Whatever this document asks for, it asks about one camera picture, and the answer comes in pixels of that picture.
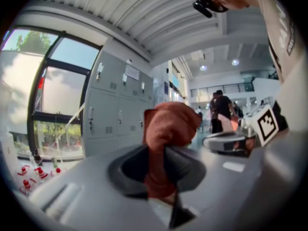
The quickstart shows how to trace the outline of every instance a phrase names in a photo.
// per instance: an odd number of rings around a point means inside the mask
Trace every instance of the label on locker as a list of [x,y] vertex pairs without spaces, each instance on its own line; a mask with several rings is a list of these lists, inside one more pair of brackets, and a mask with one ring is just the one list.
[[132,66],[126,65],[125,74],[133,79],[139,80],[139,73],[137,69],[134,69]]

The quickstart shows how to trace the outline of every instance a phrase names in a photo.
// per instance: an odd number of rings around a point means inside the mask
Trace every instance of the ceiling light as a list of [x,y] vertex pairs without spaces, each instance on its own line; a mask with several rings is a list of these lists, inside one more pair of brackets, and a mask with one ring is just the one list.
[[203,66],[201,66],[201,67],[200,67],[200,70],[201,70],[201,71],[205,71],[205,70],[207,70],[207,66],[204,66],[204,65],[203,65]]
[[232,65],[233,65],[233,66],[237,66],[239,63],[240,63],[240,62],[239,62],[239,60],[237,60],[237,59],[234,59],[234,60],[232,61]]

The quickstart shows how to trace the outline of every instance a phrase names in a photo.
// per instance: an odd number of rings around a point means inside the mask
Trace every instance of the tree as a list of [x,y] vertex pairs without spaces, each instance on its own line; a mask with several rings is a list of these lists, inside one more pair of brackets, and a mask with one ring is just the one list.
[[46,33],[30,31],[25,38],[18,36],[16,43],[17,51],[45,54],[51,45],[51,41]]

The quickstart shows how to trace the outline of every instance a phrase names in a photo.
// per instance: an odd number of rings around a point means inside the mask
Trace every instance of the black shirt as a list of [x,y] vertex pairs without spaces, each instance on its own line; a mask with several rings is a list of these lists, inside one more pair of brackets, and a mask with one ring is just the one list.
[[231,113],[229,109],[229,104],[232,103],[227,96],[220,96],[216,99],[216,110],[218,114],[225,116],[228,119],[231,119]]

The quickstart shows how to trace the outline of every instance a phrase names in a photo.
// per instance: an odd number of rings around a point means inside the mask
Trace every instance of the red cloth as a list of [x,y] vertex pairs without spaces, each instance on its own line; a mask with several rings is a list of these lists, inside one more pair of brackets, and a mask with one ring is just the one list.
[[164,146],[189,144],[201,118],[187,105],[167,102],[144,112],[143,143],[149,146],[149,171],[145,177],[148,196],[165,198],[176,190],[164,170]]

